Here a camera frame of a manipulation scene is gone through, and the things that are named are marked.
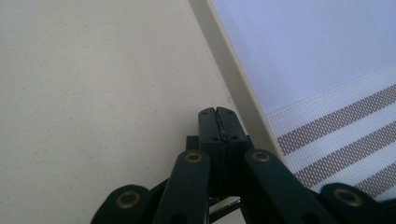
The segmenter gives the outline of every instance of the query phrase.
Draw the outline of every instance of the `screw hole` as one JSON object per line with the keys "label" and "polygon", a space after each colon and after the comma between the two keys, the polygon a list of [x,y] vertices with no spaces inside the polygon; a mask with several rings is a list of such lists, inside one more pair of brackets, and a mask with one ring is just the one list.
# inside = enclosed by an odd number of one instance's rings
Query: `screw hole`
{"label": "screw hole", "polygon": [[186,161],[188,161],[188,162],[194,163],[194,162],[201,161],[202,160],[202,156],[200,154],[198,154],[198,153],[190,153],[184,159]]}
{"label": "screw hole", "polygon": [[133,190],[123,192],[116,200],[120,208],[132,208],[140,201],[140,194]]}
{"label": "screw hole", "polygon": [[256,161],[269,161],[270,156],[263,152],[256,152],[253,154],[253,159],[255,159]]}
{"label": "screw hole", "polygon": [[352,207],[359,207],[363,204],[361,197],[348,189],[335,189],[334,196],[342,203]]}

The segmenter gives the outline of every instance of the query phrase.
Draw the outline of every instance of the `gray stripe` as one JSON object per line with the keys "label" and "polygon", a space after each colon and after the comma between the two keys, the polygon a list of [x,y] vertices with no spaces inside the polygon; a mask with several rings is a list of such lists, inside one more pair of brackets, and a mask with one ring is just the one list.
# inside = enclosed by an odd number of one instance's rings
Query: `gray stripe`
{"label": "gray stripe", "polygon": [[396,162],[375,175],[361,181],[355,186],[355,188],[361,189],[374,198],[395,185]]}
{"label": "gray stripe", "polygon": [[277,138],[286,155],[396,102],[396,85],[307,123]]}
{"label": "gray stripe", "polygon": [[327,177],[395,141],[396,121],[315,161],[295,175],[306,187],[312,188]]}

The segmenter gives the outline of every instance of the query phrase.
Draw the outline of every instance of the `striped fabric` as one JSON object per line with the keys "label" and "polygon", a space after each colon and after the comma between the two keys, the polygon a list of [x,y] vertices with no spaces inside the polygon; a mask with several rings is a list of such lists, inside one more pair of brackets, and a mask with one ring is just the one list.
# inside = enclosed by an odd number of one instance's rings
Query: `striped fabric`
{"label": "striped fabric", "polygon": [[267,117],[308,188],[341,182],[396,198],[396,65]]}

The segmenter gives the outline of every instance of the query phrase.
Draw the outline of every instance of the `white surface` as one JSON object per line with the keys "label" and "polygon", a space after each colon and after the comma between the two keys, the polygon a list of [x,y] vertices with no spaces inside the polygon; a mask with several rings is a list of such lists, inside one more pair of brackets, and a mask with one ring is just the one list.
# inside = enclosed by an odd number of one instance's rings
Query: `white surface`
{"label": "white surface", "polygon": [[396,62],[396,2],[212,0],[266,115]]}
{"label": "white surface", "polygon": [[216,105],[235,109],[185,1],[0,1],[0,223],[89,223],[168,177]]}
{"label": "white surface", "polygon": [[[386,169],[388,166],[391,166],[394,162],[396,162],[395,148],[396,143],[392,143],[386,147],[381,148],[378,153],[374,153],[373,155],[370,155],[369,157],[364,158],[363,160],[350,165],[346,169],[324,179],[320,183],[316,184],[312,188],[312,190],[320,192],[320,189],[323,186],[331,183],[345,183],[350,186],[355,186],[359,184],[367,177],[381,172],[381,170]],[[383,194],[386,194],[387,192],[389,192],[389,194],[387,195],[388,198],[384,198]],[[380,194],[379,197],[374,197],[374,199],[381,202],[385,200],[392,200],[396,197],[395,188],[389,188],[384,193]]]}
{"label": "white surface", "polygon": [[372,74],[355,79],[339,88],[332,89],[331,91],[302,101],[299,104],[294,104],[285,110],[268,116],[269,120],[276,120],[276,122],[271,123],[274,134],[280,136],[289,133],[312,120],[319,119],[323,115],[352,105],[358,99],[368,97],[394,85],[396,83],[394,71],[396,71],[396,64],[379,69]]}
{"label": "white surface", "polygon": [[[396,111],[396,104],[389,105],[378,112],[371,114],[364,119],[360,119],[353,124],[346,126],[336,132],[329,133],[318,140],[303,146],[296,150],[293,153],[290,153],[286,156],[287,161],[289,162],[289,168],[294,172],[298,172],[304,169],[309,164],[318,161],[320,158],[323,158],[334,151],[347,146],[348,144],[358,141],[359,139],[367,136],[370,133],[379,130],[380,128],[392,123],[395,118],[390,116],[389,114],[394,113]],[[396,161],[396,154],[394,153],[394,148],[392,154],[385,156],[381,162],[381,165],[385,165],[383,163],[390,163],[392,161]],[[369,176],[368,172],[371,172],[372,169],[366,168],[365,173],[361,170],[361,175]]]}

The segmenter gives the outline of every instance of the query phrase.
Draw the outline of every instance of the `black plastic linkage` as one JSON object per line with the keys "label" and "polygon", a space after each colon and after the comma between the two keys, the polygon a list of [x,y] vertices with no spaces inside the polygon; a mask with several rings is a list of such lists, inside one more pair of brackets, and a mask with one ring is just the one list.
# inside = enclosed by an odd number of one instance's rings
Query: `black plastic linkage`
{"label": "black plastic linkage", "polygon": [[383,204],[349,185],[326,185],[321,189],[320,196],[329,211],[343,223],[396,223],[396,216],[392,216]]}
{"label": "black plastic linkage", "polygon": [[114,190],[96,212],[92,224],[149,223],[149,191],[136,185]]}
{"label": "black plastic linkage", "polygon": [[245,154],[241,201],[247,223],[338,223],[270,151]]}
{"label": "black plastic linkage", "polygon": [[[241,189],[242,158],[253,149],[236,114],[227,108],[207,108],[198,114],[199,149],[211,159],[210,196],[239,195]],[[188,138],[187,149],[194,146]]]}
{"label": "black plastic linkage", "polygon": [[[169,179],[150,191],[114,190],[92,223],[206,224],[239,207],[247,224],[396,223],[396,200],[377,203],[344,184],[306,189],[273,153],[254,148],[232,110],[208,108],[198,121],[200,135],[187,137]],[[229,196],[240,200],[208,214]]]}
{"label": "black plastic linkage", "polygon": [[154,224],[207,222],[209,166],[209,156],[203,151],[188,150],[177,157]]}

